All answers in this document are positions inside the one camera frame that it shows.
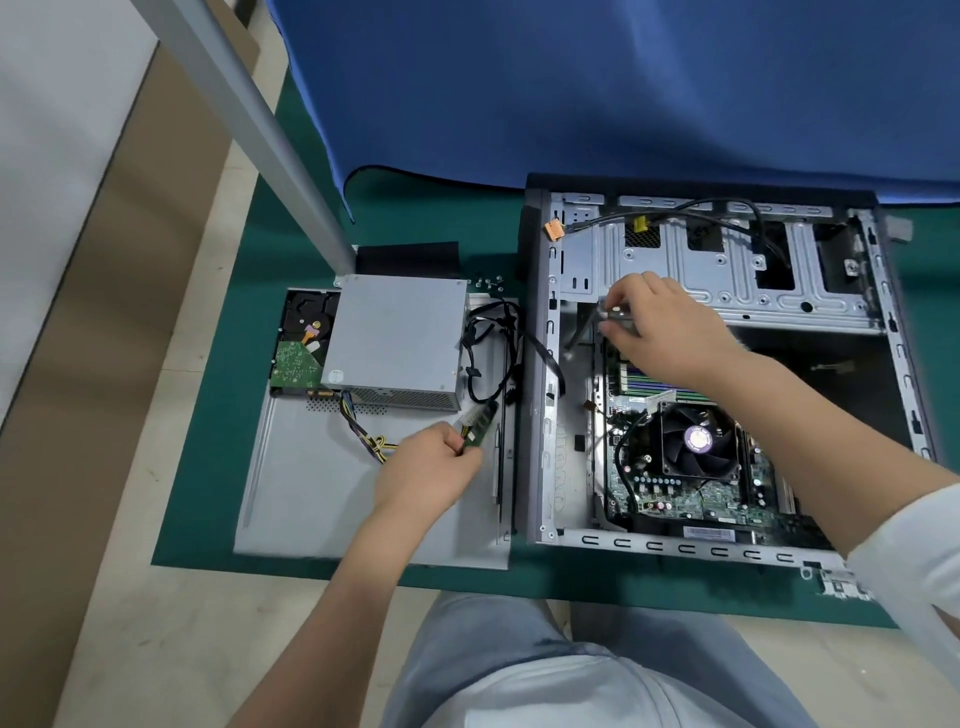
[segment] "barcode sticker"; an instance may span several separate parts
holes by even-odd
[[[736,532],[732,528],[700,528],[695,525],[685,525],[684,538],[729,541],[731,544],[735,544]]]

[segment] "yellow connector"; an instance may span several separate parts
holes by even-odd
[[[556,243],[564,236],[564,224],[557,218],[554,218],[543,226],[543,231],[546,232],[546,236],[550,238],[550,242]]]

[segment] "open computer tower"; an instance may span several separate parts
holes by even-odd
[[[729,198],[756,203],[772,246],[747,234],[750,208],[716,201]],[[700,217],[670,212],[701,199],[715,202],[685,208]],[[583,226],[601,217],[610,219]],[[544,232],[554,219],[567,228],[557,240]],[[842,573],[789,483],[713,402],[686,390],[664,401],[668,388],[596,327],[561,352],[616,280],[652,270],[713,306],[744,346],[935,458],[891,244],[870,193],[531,176],[520,230],[527,327],[556,354],[566,391],[541,357],[524,357],[515,527],[537,544]],[[645,407],[647,422],[627,433]],[[680,436],[691,426],[713,435],[708,454]],[[867,597],[826,581],[837,595]]]

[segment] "cpu fan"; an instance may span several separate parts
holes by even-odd
[[[736,423],[717,407],[660,405],[663,472],[686,477],[739,477]]]

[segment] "white wall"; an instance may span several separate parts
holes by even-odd
[[[155,46],[128,0],[0,0],[0,424]]]

